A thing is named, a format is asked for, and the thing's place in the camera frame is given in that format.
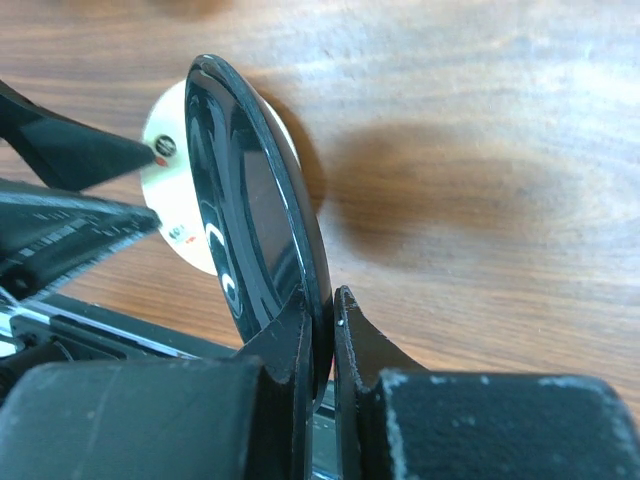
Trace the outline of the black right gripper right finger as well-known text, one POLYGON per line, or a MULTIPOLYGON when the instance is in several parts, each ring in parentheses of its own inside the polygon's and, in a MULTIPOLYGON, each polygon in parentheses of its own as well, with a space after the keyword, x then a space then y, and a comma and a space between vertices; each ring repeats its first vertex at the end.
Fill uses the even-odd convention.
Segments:
POLYGON ((336 291, 344 479, 635 479, 639 433, 591 376, 431 371, 336 291))

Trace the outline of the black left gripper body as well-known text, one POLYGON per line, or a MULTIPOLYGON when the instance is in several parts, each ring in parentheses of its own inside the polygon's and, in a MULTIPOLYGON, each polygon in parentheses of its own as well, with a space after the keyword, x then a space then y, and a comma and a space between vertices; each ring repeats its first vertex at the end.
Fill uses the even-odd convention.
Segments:
POLYGON ((19 302, 1 291, 1 398, 51 362, 227 358, 235 350, 61 294, 19 302))

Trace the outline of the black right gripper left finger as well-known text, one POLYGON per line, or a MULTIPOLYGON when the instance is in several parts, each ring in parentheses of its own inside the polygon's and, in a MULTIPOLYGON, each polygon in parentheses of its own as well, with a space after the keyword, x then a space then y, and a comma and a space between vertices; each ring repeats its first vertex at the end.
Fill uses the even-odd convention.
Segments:
POLYGON ((300 293, 229 356, 106 338, 123 357, 88 359, 50 333, 2 359, 3 478, 311 476, 311 320, 300 293))

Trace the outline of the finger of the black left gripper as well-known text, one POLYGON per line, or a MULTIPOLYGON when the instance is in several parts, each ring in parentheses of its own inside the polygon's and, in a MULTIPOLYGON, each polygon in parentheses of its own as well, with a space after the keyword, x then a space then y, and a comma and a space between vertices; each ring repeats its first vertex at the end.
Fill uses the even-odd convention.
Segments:
POLYGON ((42 298, 160 225, 146 207, 3 179, 1 298, 42 298))
POLYGON ((1 84, 1 138, 43 183, 79 192, 155 162, 151 147, 41 107, 1 84))

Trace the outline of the black glossy plate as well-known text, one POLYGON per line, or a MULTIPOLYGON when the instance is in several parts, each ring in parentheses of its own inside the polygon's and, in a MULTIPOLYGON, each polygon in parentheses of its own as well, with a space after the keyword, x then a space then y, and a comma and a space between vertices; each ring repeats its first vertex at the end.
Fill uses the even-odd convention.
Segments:
POLYGON ((333 356, 332 290, 295 147, 258 92, 219 56, 194 59, 184 110, 205 239, 240 337, 249 342, 301 292, 319 404, 333 356))

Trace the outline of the cream plate with calligraphy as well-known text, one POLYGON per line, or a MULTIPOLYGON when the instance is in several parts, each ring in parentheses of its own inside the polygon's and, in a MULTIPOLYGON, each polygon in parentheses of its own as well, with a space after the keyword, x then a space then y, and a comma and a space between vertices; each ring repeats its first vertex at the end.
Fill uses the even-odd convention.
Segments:
POLYGON ((151 108, 142 142, 155 161, 140 172, 146 205, 161 221, 159 232, 184 261, 209 275, 217 274, 193 185, 184 119, 185 82, 167 89, 151 108))

